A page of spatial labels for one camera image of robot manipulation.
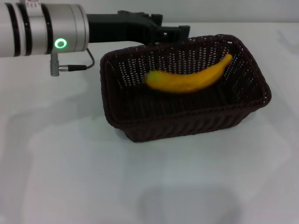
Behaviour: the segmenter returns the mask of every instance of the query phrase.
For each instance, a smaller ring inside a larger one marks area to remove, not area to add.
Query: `green light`
[[[66,40],[63,39],[63,38],[59,38],[55,41],[55,47],[58,48],[58,49],[62,49],[62,48],[65,48],[66,47]]]

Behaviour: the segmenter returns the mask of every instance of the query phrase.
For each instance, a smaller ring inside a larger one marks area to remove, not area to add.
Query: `black stripe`
[[[15,16],[14,7],[11,3],[5,3],[8,8],[10,15],[11,24],[14,31],[14,57],[20,56],[21,54],[21,41],[20,41],[20,32],[17,17]]]
[[[17,6],[20,9],[20,12],[22,14],[24,27],[25,27],[25,35],[26,35],[26,56],[31,55],[32,53],[32,34],[31,34],[31,28],[30,28],[30,22],[29,17],[27,14],[27,10],[24,4],[17,3]]]
[[[48,34],[48,47],[47,47],[47,51],[46,51],[46,55],[47,54],[51,54],[52,50],[53,50],[53,28],[52,28],[52,22],[51,22],[51,17],[48,11],[48,8],[45,4],[42,4],[42,11],[43,11],[43,15],[45,17],[46,20],[46,25],[47,25],[47,34]]]

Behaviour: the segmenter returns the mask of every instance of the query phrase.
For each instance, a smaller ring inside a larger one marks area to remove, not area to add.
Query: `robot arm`
[[[59,66],[58,54],[85,51],[88,43],[149,44],[188,38],[189,26],[162,27],[162,19],[160,14],[127,11],[86,14],[81,5],[41,4],[39,0],[3,3],[0,4],[0,57],[51,54],[51,74],[58,76],[59,70],[68,70],[67,66]],[[73,66],[72,70],[76,68],[84,70],[88,66]]]

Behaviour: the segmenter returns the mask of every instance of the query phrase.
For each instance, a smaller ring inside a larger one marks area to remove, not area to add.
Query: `silver cylinder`
[[[46,4],[53,29],[53,53],[85,51],[89,42],[89,25],[80,5]]]
[[[0,3],[0,57],[85,51],[89,24],[77,4]]]

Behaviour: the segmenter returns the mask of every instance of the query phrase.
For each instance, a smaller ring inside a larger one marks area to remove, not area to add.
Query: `green led ring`
[[[54,44],[54,45],[55,45],[56,48],[58,48],[58,49],[62,49],[62,48],[65,48],[65,47],[66,47],[66,44],[67,44],[67,42],[66,42],[65,39],[63,39],[63,38],[59,38],[59,39],[57,39],[57,40],[55,41],[55,44]]]

